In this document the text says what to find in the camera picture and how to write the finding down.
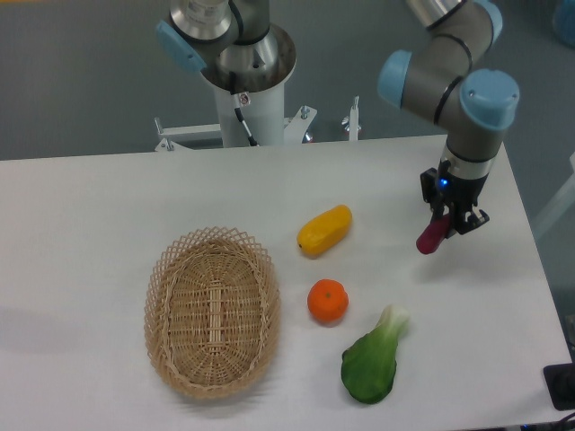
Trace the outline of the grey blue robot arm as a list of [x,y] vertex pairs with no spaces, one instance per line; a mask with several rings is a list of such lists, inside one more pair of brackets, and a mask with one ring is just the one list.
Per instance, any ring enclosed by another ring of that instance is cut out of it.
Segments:
[[[420,176],[431,219],[424,239],[441,241],[484,225],[478,198],[519,102],[509,75],[477,61],[502,29],[489,1],[412,1],[427,29],[420,52],[398,50],[385,61],[379,96],[447,132],[437,167]],[[270,20],[266,1],[173,1],[155,35],[182,70],[212,87],[227,147],[300,143],[284,120],[284,85],[296,66],[292,39]]]

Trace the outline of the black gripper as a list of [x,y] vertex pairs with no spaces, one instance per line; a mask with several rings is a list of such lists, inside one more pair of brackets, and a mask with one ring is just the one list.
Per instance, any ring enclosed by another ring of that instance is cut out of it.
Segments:
[[493,159],[465,160],[446,145],[438,168],[429,168],[420,175],[422,197],[431,211],[430,221],[436,222],[448,210],[446,239],[456,233],[467,234],[490,221],[489,215],[478,207],[478,199],[492,165]]

